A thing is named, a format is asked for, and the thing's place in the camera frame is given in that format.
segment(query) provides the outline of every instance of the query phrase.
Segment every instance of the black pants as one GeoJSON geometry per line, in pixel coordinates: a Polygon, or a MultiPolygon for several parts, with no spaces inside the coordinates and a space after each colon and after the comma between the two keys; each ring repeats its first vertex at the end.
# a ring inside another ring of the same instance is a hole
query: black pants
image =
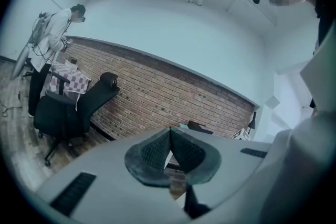
{"type": "Polygon", "coordinates": [[[28,113],[32,116],[35,115],[36,107],[38,101],[40,100],[41,91],[43,89],[44,82],[48,75],[48,71],[50,68],[50,64],[45,64],[41,72],[37,72],[34,69],[32,79],[30,80],[30,87],[29,87],[29,101],[28,101],[28,113]]]}

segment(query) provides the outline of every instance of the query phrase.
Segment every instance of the chair armrest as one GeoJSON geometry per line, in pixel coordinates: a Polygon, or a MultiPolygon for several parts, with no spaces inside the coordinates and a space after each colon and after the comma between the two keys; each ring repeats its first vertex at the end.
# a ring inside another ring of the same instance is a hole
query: chair armrest
{"type": "Polygon", "coordinates": [[[76,101],[73,99],[68,98],[67,96],[64,95],[59,95],[57,93],[54,93],[52,91],[46,90],[46,96],[54,99],[55,101],[65,104],[65,105],[76,105],[76,101]]]}
{"type": "Polygon", "coordinates": [[[52,72],[51,76],[54,76],[54,77],[58,78],[62,82],[70,83],[70,80],[66,79],[65,77],[62,77],[61,75],[59,75],[55,72],[52,72]]]}

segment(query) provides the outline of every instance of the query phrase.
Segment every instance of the checkered tablecloth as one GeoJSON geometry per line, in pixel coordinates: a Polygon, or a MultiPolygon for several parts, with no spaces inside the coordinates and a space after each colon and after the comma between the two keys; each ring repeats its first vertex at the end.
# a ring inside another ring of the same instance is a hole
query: checkered tablecloth
{"type": "MultiPolygon", "coordinates": [[[[51,68],[54,73],[70,80],[70,83],[64,83],[64,91],[77,93],[86,92],[90,79],[83,73],[58,62],[54,62],[51,68]]],[[[49,90],[52,92],[58,92],[58,89],[59,79],[53,76],[49,84],[49,90]]]]}

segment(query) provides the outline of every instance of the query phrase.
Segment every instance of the checkered cloth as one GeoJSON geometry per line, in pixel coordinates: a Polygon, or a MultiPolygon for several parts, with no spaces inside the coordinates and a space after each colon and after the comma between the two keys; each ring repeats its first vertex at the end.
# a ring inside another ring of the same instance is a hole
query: checkered cloth
{"type": "MultiPolygon", "coordinates": [[[[57,73],[62,77],[70,80],[70,83],[64,83],[64,91],[77,93],[86,92],[90,79],[83,73],[76,69],[67,67],[63,63],[59,62],[54,62],[51,68],[54,73],[57,73]]],[[[59,79],[53,76],[49,84],[49,90],[52,92],[58,92],[58,89],[59,79]]]]}

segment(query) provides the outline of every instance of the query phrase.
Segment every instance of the brick wall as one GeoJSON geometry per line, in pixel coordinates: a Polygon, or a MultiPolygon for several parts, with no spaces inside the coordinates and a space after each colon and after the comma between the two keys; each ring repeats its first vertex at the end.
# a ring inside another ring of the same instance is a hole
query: brick wall
{"type": "Polygon", "coordinates": [[[119,76],[120,93],[91,118],[113,138],[187,124],[189,120],[228,137],[250,121],[254,110],[250,102],[197,75],[111,44],[73,40],[58,60],[76,58],[78,69],[92,80],[89,87],[104,72],[119,76]]]}

